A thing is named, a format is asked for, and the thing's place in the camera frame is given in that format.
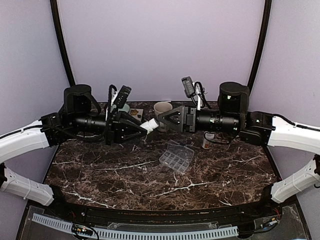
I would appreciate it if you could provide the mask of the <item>small white bottle cap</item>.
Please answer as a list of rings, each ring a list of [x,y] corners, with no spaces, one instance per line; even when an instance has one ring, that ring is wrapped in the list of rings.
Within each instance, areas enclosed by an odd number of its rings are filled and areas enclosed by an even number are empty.
[[[147,135],[153,132],[155,129],[159,127],[159,122],[152,118],[151,120],[148,120],[140,125],[141,128],[145,129],[147,131]]]

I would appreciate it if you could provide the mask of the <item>clear plastic pill organizer box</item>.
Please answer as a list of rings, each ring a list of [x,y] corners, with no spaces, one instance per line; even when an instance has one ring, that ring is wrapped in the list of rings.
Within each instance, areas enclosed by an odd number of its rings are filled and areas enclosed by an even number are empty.
[[[186,145],[170,140],[167,143],[166,151],[159,158],[159,162],[176,173],[184,175],[193,160],[194,154],[195,152]]]

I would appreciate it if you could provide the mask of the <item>white pill bottle orange label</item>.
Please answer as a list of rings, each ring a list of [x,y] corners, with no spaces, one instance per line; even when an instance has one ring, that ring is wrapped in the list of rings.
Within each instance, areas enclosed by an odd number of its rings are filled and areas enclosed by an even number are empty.
[[[211,142],[214,140],[215,138],[215,134],[214,133],[211,133],[211,132],[205,132],[203,134],[203,141],[202,141],[202,145],[201,147],[205,150],[208,150],[210,149],[211,147]]]

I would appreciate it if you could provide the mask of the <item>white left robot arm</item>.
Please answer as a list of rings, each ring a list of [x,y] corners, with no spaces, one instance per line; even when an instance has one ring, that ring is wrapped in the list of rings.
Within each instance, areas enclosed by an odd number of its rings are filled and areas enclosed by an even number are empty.
[[[121,144],[148,134],[142,124],[129,113],[121,111],[131,92],[122,86],[112,96],[114,85],[108,92],[107,110],[92,95],[92,88],[78,84],[66,88],[63,106],[58,112],[42,116],[39,120],[0,137],[0,190],[28,199],[51,210],[60,218],[67,218],[70,206],[56,186],[35,182],[23,177],[5,166],[5,161],[25,153],[58,146],[67,140],[81,140],[87,143],[105,142]]]

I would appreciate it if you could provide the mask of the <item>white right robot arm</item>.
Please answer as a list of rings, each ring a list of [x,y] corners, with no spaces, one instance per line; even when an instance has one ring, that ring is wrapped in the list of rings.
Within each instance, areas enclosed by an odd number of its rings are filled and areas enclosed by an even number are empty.
[[[263,189],[255,213],[266,217],[293,195],[320,181],[320,129],[288,120],[282,115],[248,110],[250,89],[237,82],[219,86],[218,110],[179,106],[158,115],[157,120],[177,132],[222,132],[256,145],[287,147],[314,153],[302,169]]]

